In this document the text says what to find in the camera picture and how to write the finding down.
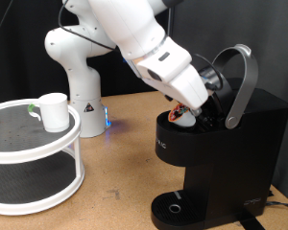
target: drip tray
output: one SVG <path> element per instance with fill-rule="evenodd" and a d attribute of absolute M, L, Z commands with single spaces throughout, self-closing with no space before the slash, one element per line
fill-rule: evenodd
<path fill-rule="evenodd" d="M 183 190 L 156 197 L 152 221 L 158 229 L 204 229 L 204 219 Z"/>
<path fill-rule="evenodd" d="M 0 203 L 39 201 L 64 190 L 75 178 L 75 159 L 64 151 L 36 161 L 0 165 Z"/>

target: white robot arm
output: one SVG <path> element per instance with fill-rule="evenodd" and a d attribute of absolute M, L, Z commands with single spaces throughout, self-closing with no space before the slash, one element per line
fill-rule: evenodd
<path fill-rule="evenodd" d="M 62 0 L 78 16 L 79 25 L 48 33 L 45 47 L 67 73 L 71 105 L 82 119 L 81 137 L 93 137 L 107 127 L 101 102 L 100 76 L 86 59 L 119 46 L 134 73 L 164 95 L 199 108 L 208 97 L 191 56 L 156 23 L 155 15 L 182 0 Z"/>

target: robot logo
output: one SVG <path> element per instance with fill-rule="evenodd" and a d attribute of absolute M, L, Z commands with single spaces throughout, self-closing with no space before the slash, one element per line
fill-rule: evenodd
<path fill-rule="evenodd" d="M 161 142 L 159 139 L 157 139 L 157 137 L 156 137 L 156 142 L 157 142 L 161 147 L 163 147 L 164 149 L 166 149 L 166 144 L 163 143 L 163 142 Z"/>
<path fill-rule="evenodd" d="M 92 112 L 92 111 L 94 111 L 94 108 L 92 105 L 90 105 L 90 103 L 88 103 L 84 112 Z"/>

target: coffee maker logo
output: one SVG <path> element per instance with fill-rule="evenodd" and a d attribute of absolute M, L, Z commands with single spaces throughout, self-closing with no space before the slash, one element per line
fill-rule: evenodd
<path fill-rule="evenodd" d="M 156 137 L 156 142 L 157 142 L 161 147 L 163 147 L 164 149 L 166 149 L 166 144 L 163 143 L 163 142 L 161 142 L 159 139 L 157 139 L 157 137 Z"/>
<path fill-rule="evenodd" d="M 92 105 L 90 105 L 90 103 L 88 103 L 84 112 L 92 112 L 92 111 L 94 111 L 94 108 Z"/>
<path fill-rule="evenodd" d="M 260 200 L 261 200 L 261 198 L 247 200 L 244 202 L 244 205 L 255 204 L 256 202 L 259 202 Z"/>

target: mug handle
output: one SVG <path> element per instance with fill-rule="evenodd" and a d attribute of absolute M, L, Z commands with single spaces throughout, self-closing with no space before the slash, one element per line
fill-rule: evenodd
<path fill-rule="evenodd" d="M 37 113 L 34 113 L 34 111 L 33 111 L 33 108 L 34 108 L 35 106 L 36 106 L 35 104 L 30 103 L 29 106 L 28 106 L 28 108 L 27 108 L 27 110 L 28 110 L 28 112 L 29 112 L 29 114 L 30 114 L 31 116 L 37 117 L 38 120 L 41 121 L 40 116 L 39 116 Z"/>

